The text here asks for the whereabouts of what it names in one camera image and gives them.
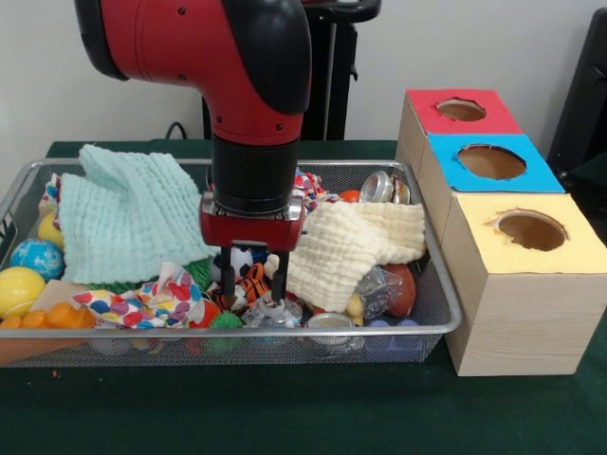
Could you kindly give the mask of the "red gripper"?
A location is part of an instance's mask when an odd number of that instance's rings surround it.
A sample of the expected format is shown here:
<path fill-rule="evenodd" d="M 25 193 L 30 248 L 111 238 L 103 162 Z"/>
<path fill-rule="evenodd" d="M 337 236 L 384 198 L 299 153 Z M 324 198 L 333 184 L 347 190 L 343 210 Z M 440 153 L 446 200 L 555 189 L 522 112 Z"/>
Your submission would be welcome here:
<path fill-rule="evenodd" d="M 264 246 L 268 251 L 293 251 L 304 226 L 303 201 L 291 201 L 281 212 L 250 217 L 221 210 L 213 201 L 201 201 L 199 224 L 204 242 L 220 246 L 220 271 L 223 307 L 231 309 L 235 298 L 235 272 L 231 266 L 232 246 Z M 278 266 L 272 275 L 271 297 L 280 303 L 285 297 L 288 253 L 279 252 Z"/>

